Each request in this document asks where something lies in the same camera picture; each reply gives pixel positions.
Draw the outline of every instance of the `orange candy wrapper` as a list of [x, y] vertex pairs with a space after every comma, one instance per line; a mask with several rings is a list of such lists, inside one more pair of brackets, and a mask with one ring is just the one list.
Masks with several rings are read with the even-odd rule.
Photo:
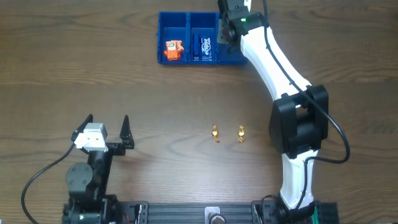
[[184, 51], [181, 40], [171, 40], [166, 42], [166, 50], [164, 55], [167, 60], [180, 60], [181, 53]]

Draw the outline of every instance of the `blue tray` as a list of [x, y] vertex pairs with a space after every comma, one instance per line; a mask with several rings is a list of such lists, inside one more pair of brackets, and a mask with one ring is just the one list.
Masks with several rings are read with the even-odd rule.
[[[228, 44], [218, 44], [219, 12], [159, 12], [157, 31], [157, 61], [164, 65], [244, 65], [248, 62], [240, 51], [227, 53]], [[193, 59], [193, 35], [211, 38], [211, 60]], [[181, 60], [168, 61], [164, 55], [165, 43], [182, 40]]]

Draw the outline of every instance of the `wooden table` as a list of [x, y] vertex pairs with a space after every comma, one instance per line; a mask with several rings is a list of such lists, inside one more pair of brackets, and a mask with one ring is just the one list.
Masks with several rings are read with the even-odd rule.
[[[22, 188], [68, 149], [89, 113], [109, 141], [130, 117], [136, 149], [114, 158], [108, 187], [121, 200], [250, 202], [277, 194], [272, 100], [252, 65], [157, 63], [159, 11], [217, 10], [215, 0], [1, 1], [3, 223], [28, 223]], [[315, 163], [315, 199], [338, 202], [342, 223], [398, 220], [398, 2], [270, 0], [269, 11], [280, 47], [313, 85], [326, 86], [330, 114], [352, 146], [346, 164]], [[320, 155], [343, 151], [330, 127]], [[40, 223], [60, 223], [66, 171], [86, 158], [74, 150], [31, 185], [27, 206]]]

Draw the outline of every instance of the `gold candy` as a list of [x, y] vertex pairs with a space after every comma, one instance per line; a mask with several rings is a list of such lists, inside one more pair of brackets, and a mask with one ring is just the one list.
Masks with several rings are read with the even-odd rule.
[[243, 141], [244, 141], [244, 139], [243, 139], [243, 136], [244, 136], [244, 126], [241, 124], [241, 125], [239, 125], [239, 131], [238, 131], [238, 142], [239, 143], [243, 143]]
[[217, 125], [213, 124], [213, 131], [211, 132], [211, 135], [213, 136], [214, 140], [216, 140], [217, 143], [220, 142], [220, 140], [218, 140], [218, 130], [217, 130]]

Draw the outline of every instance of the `wood grain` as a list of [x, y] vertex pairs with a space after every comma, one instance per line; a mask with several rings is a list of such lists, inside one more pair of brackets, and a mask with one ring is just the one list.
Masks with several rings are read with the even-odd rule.
[[[253, 1], [260, 9], [261, 1]], [[118, 140], [128, 114], [136, 149], [116, 157], [109, 194], [149, 202], [242, 202], [276, 194], [280, 155], [272, 100], [255, 69], [157, 63], [159, 11], [216, 11], [216, 1], [0, 1], [0, 219], [28, 223], [25, 183], [60, 157], [89, 114]], [[316, 162], [313, 193], [338, 202], [341, 223], [398, 220], [398, 2], [269, 1], [275, 37], [294, 67], [330, 95], [352, 156]], [[220, 143], [211, 138], [211, 125]], [[237, 143], [239, 124], [247, 137]], [[330, 128], [320, 154], [342, 157]], [[73, 151], [38, 178], [27, 206], [60, 223]]]

